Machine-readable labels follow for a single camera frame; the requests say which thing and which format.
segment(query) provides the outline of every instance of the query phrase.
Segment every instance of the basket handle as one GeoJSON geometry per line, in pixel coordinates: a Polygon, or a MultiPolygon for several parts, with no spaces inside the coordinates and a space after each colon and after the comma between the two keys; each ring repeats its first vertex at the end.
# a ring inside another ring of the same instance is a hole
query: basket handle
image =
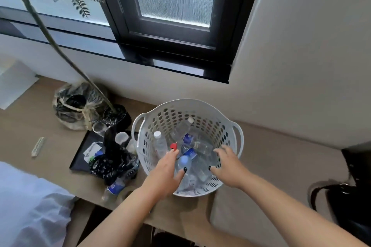
{"type": "MultiPolygon", "coordinates": [[[[134,135],[134,132],[135,132],[135,127],[138,123],[138,121],[141,119],[141,118],[144,118],[144,120],[146,119],[146,114],[147,113],[142,113],[142,114],[139,114],[137,116],[137,118],[134,120],[133,122],[133,126],[131,127],[131,138],[135,141],[135,135],[134,135]]],[[[139,147],[139,137],[138,137],[138,141],[137,141],[137,148],[139,147]]]]}
{"type": "Polygon", "coordinates": [[[243,144],[244,144],[243,131],[242,131],[241,127],[237,123],[235,123],[233,121],[231,121],[231,123],[232,123],[232,126],[235,127],[235,128],[237,128],[238,132],[240,133],[241,146],[240,146],[240,151],[238,152],[238,155],[237,155],[237,157],[240,158],[240,156],[242,154],[242,150],[243,150],[243,144]]]}

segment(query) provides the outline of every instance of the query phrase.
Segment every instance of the bag strap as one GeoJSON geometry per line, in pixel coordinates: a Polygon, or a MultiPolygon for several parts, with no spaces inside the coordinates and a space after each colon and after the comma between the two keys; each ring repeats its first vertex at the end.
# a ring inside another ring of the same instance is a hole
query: bag strap
{"type": "Polygon", "coordinates": [[[311,193],[311,206],[312,206],[312,209],[314,211],[317,211],[316,198],[317,198],[317,194],[319,193],[319,191],[321,189],[334,189],[334,188],[340,187],[342,185],[343,184],[332,184],[332,185],[325,185],[323,187],[317,187],[317,188],[313,189],[313,191],[311,193]]]}

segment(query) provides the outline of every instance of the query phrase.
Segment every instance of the white laundry basket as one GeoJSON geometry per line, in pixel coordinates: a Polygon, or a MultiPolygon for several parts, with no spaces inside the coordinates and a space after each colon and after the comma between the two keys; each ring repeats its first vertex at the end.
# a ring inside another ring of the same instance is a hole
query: white laundry basket
{"type": "MultiPolygon", "coordinates": [[[[137,153],[144,171],[149,172],[156,167],[158,158],[153,149],[153,133],[161,131],[169,138],[171,130],[182,120],[188,117],[194,118],[192,127],[201,129],[213,142],[214,147],[229,145],[237,152],[237,141],[233,127],[237,128],[241,136],[241,147],[238,153],[240,157],[243,149],[243,132],[241,127],[226,118],[219,110],[200,100],[180,99],[159,105],[148,113],[142,113],[134,120],[131,134],[134,139],[135,126],[141,118],[144,118],[139,129],[137,153]]],[[[205,184],[190,190],[176,191],[174,195],[184,197],[196,197],[209,194],[218,189],[223,183],[214,175],[205,184]]]]}

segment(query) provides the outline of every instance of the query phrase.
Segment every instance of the window sill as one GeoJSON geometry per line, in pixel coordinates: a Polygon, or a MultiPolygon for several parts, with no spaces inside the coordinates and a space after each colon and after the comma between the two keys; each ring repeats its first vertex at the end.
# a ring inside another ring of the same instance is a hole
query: window sill
{"type": "MultiPolygon", "coordinates": [[[[36,25],[0,19],[0,34],[48,43],[36,25]]],[[[182,74],[229,83],[231,66],[196,58],[165,53],[153,49],[134,47],[107,39],[73,34],[49,29],[50,34],[61,47],[133,62],[140,65],[174,71],[182,74]]]]}

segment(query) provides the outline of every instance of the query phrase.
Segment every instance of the clear plastic bag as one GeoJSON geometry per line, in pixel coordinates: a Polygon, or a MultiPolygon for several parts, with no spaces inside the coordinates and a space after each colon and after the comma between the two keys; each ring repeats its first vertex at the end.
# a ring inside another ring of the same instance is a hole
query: clear plastic bag
{"type": "MultiPolygon", "coordinates": [[[[98,86],[104,95],[107,90],[98,86]]],[[[91,130],[92,122],[101,117],[107,104],[87,82],[65,84],[53,99],[53,108],[58,120],[72,130],[91,130]]]]}

